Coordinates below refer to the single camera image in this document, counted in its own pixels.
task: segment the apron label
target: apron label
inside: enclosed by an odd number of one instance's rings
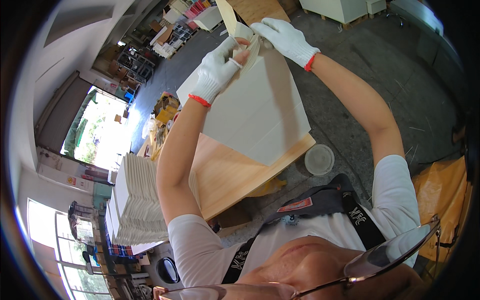
[[[305,208],[312,205],[313,205],[312,198],[308,197],[307,199],[303,199],[303,200],[291,203],[289,205],[285,205],[279,208],[276,212],[278,213],[289,212],[292,210],[297,210],[297,209]]]

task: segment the bucket lid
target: bucket lid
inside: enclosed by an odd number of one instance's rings
[[[318,144],[310,148],[305,155],[305,167],[315,176],[324,176],[333,168],[335,156],[328,146]]]

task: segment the metal rack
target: metal rack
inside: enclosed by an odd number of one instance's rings
[[[125,45],[117,64],[128,70],[127,77],[145,84],[152,76],[155,64],[137,51],[132,54],[130,49],[133,49],[130,44]]]

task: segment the white t-shirt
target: white t-shirt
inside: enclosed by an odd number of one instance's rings
[[[364,209],[387,240],[420,225],[415,189],[407,162],[401,156],[389,155],[378,162],[373,176],[372,201],[373,209]],[[263,264],[286,242],[308,235],[343,248],[365,251],[345,214],[300,219],[296,226],[278,222],[257,236],[240,277]],[[197,215],[174,218],[168,225],[168,237],[185,287],[221,284],[233,256],[244,244],[224,248],[220,238]],[[413,266],[415,260],[416,255],[406,263]]]

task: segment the yellow plastic bag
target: yellow plastic bag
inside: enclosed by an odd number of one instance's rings
[[[420,223],[428,223],[438,214],[442,234],[441,243],[451,243],[455,236],[455,227],[460,220],[465,191],[467,172],[465,158],[435,162],[419,175],[412,178],[417,194]],[[421,249],[419,254],[435,261],[437,237],[434,235]],[[439,262],[443,262],[449,248],[441,247]]]
[[[253,192],[248,194],[247,197],[260,197],[268,194],[273,194],[281,190],[282,186],[284,185],[287,185],[286,180],[280,180],[275,177],[253,190]]]

